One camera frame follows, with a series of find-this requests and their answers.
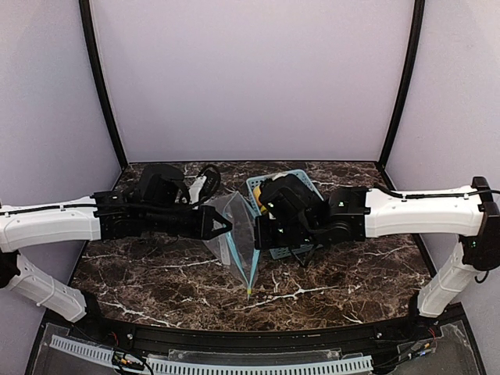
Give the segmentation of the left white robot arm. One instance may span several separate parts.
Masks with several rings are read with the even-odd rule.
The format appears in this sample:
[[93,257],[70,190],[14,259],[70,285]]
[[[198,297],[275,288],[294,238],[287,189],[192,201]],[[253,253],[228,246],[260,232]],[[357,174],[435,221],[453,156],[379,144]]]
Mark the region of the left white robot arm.
[[123,191],[101,191],[73,201],[1,207],[1,287],[59,314],[71,323],[96,321],[96,297],[56,280],[36,267],[21,249],[66,241],[137,238],[145,232],[209,241],[232,229],[208,205],[220,187],[220,172],[204,166],[191,185],[167,165],[147,166]]

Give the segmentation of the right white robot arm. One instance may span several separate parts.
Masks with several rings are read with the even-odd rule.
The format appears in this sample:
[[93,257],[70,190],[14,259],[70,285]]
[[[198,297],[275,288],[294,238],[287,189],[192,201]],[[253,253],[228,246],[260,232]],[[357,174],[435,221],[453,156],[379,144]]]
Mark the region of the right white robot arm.
[[413,298],[418,319],[438,318],[479,273],[499,266],[499,207],[483,177],[441,191],[339,187],[321,198],[295,175],[266,179],[255,218],[259,250],[313,249],[394,234],[454,234],[452,254]]

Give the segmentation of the clear zip top bag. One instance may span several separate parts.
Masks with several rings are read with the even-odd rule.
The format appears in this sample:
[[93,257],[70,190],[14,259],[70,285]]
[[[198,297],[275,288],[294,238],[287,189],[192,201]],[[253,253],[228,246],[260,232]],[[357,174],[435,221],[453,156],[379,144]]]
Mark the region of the clear zip top bag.
[[239,279],[246,289],[247,299],[250,299],[258,277],[260,256],[254,240],[256,213],[239,192],[213,198],[208,205],[232,223],[232,230],[203,243]]

